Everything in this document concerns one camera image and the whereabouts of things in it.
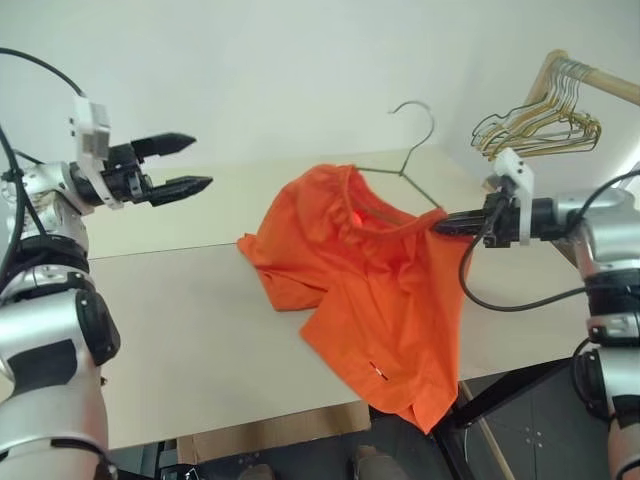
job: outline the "orange t-shirt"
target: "orange t-shirt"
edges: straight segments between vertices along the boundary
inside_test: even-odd
[[[370,405],[428,432],[457,395],[469,238],[431,231],[379,199],[355,167],[319,165],[285,186],[238,248],[276,310],[318,307],[302,337]]]

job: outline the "black cable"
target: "black cable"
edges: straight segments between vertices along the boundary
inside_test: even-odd
[[[491,303],[487,303],[484,300],[480,300],[476,297],[469,287],[467,286],[467,280],[465,278],[465,272],[467,270],[467,265],[469,263],[469,259],[471,258],[471,254],[473,253],[473,249],[478,245],[480,240],[487,234],[487,232],[493,227],[496,219],[500,216],[502,211],[507,206],[507,199],[502,198],[498,200],[496,204],[496,209],[493,214],[487,218],[484,225],[478,232],[478,235],[473,239],[473,241],[469,244],[467,249],[462,255],[462,259],[460,260],[460,265],[458,266],[458,280],[460,282],[460,286],[464,291],[465,295],[471,300],[473,303],[480,305],[483,308],[489,310],[495,310],[497,312],[523,312],[525,310],[532,310],[534,308],[542,307],[544,305],[549,305],[550,303],[558,302],[560,300],[564,300],[565,298],[572,297],[574,295],[578,295],[580,293],[584,293],[586,291],[585,287],[574,288],[573,290],[569,290],[567,292],[559,293],[558,295],[553,295],[552,297],[543,298],[542,300],[538,300],[536,302],[527,303],[524,305],[514,305],[512,307],[503,307],[500,305],[493,305]]]
[[[18,250],[18,245],[20,244],[20,237],[22,236],[22,229],[24,227],[24,210],[26,199],[25,195],[23,194],[24,190],[18,188],[18,183],[22,184],[22,175],[19,173],[20,169],[18,168],[18,162],[15,155],[13,154],[13,150],[11,150],[11,145],[9,145],[9,141],[7,140],[7,137],[2,130],[2,126],[0,126],[0,143],[2,144],[4,153],[9,159],[10,171],[14,176],[13,181],[16,183],[15,224],[13,226],[13,232],[11,232],[9,245],[7,245],[7,251],[5,252],[2,263],[0,264],[0,282],[4,282],[9,269],[13,264],[13,260]]]
[[[36,65],[39,65],[39,66],[41,66],[43,68],[46,68],[51,73],[53,73],[57,77],[59,77],[62,80],[64,80],[67,83],[67,85],[69,85],[71,88],[73,88],[74,92],[76,92],[78,95],[80,95],[81,97],[86,97],[86,95],[82,91],[82,89],[73,80],[71,80],[69,77],[67,77],[64,73],[62,73],[60,70],[58,70],[53,65],[49,65],[47,62],[45,62],[43,60],[40,60],[39,58],[34,57],[33,55],[29,55],[28,53],[24,53],[24,52],[21,52],[19,50],[13,50],[11,48],[2,48],[2,47],[0,47],[0,54],[19,57],[19,58],[22,58],[22,59],[27,60],[29,62],[35,63]]]
[[[15,153],[18,157],[24,158],[25,160],[31,163],[35,163],[36,165],[44,165],[43,161],[38,160],[37,158],[32,157],[31,155],[27,155],[26,153],[24,153],[21,150],[18,150],[17,148],[13,149],[13,153]]]
[[[565,235],[570,234],[573,231],[573,229],[576,228],[576,226],[584,218],[584,215],[585,213],[587,213],[587,210],[589,210],[589,207],[591,207],[591,204],[596,200],[596,198],[598,198],[609,187],[611,187],[611,185],[613,185],[614,183],[618,183],[621,180],[625,180],[631,177],[636,177],[638,175],[640,175],[640,170],[632,170],[622,175],[618,175],[617,177],[612,178],[611,180],[603,183],[600,187],[598,187],[591,195],[589,195],[587,200],[582,204],[582,207],[580,208],[580,210],[578,210],[578,212],[571,217],[571,220],[567,223],[567,229],[565,231]]]

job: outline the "metal coat hanger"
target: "metal coat hanger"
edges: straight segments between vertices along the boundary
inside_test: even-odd
[[[400,168],[400,170],[387,170],[387,169],[383,169],[383,168],[372,168],[372,167],[356,167],[358,170],[363,171],[363,172],[374,172],[374,173],[386,173],[386,174],[393,174],[393,175],[398,175],[402,178],[404,178],[407,182],[409,182],[409,185],[411,185],[413,188],[415,188],[418,193],[420,193],[420,195],[422,195],[423,197],[425,197],[427,200],[429,200],[431,203],[433,203],[437,208],[441,208],[441,205],[436,202],[431,195],[429,195],[427,192],[425,192],[422,188],[420,188],[420,186],[414,182],[411,177],[409,177],[406,174],[406,169],[407,169],[407,165],[409,165],[409,160],[411,159],[411,155],[413,155],[413,152],[420,147],[422,144],[424,144],[427,140],[429,140],[429,138],[431,138],[431,135],[433,134],[433,131],[435,130],[436,127],[436,120],[433,116],[433,113],[431,112],[431,109],[429,108],[429,106],[426,103],[423,103],[419,100],[409,100],[407,102],[401,103],[400,105],[398,105],[394,110],[390,111],[390,114],[396,114],[398,113],[400,110],[402,110],[404,107],[406,107],[407,105],[417,105],[421,108],[424,109],[425,112],[427,112],[427,115],[429,116],[429,131],[427,132],[427,134],[425,135],[425,137],[420,140],[418,143],[416,143],[415,145],[413,145],[410,149],[409,152],[407,152],[407,156],[404,159],[404,162],[402,163],[402,167]]]
[[[472,132],[471,145],[489,160],[506,147],[522,157],[593,150],[602,127],[588,114],[575,112],[579,86],[593,70],[568,58],[554,59],[541,100],[484,118]],[[554,125],[560,124],[569,130],[557,131]]]

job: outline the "wooden rod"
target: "wooden rod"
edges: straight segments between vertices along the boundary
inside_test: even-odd
[[[640,106],[640,85],[635,83],[614,77],[602,70],[594,70],[588,73],[582,83]]]
[[[567,52],[564,50],[553,50],[545,58],[536,80],[533,82],[533,87],[529,92],[529,96],[525,101],[525,105],[539,102],[546,95],[549,88],[549,74],[551,72],[551,65],[558,58],[569,58]],[[591,85],[598,90],[607,92],[618,98],[631,102],[640,106],[640,85],[628,82],[622,78],[618,78],[602,70],[593,69],[583,79],[582,83]]]

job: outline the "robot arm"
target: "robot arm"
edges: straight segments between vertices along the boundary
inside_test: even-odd
[[[611,477],[640,478],[640,212],[634,208],[635,198],[608,188],[595,199],[583,191],[555,198],[525,197],[523,202],[517,197],[513,170],[502,172],[494,180],[498,191],[486,196],[481,210],[449,215],[435,230],[477,235],[487,219],[495,217],[484,245],[508,248],[522,240],[524,206],[531,212],[525,235],[571,244],[589,299],[588,341],[599,346],[581,355],[576,351],[576,391],[590,413],[609,422]],[[580,218],[587,201],[590,207]]]
[[[194,138],[170,133],[109,147],[104,108],[78,97],[76,110],[76,162],[34,165],[21,179],[46,235],[29,215],[23,226],[8,221],[22,234],[0,278],[0,371],[14,385],[0,404],[0,478],[115,478],[100,367],[120,337],[89,273],[82,216],[99,205],[163,205],[212,181],[154,187],[140,168],[145,157],[178,152]],[[5,176],[0,190],[16,212],[13,180]]]

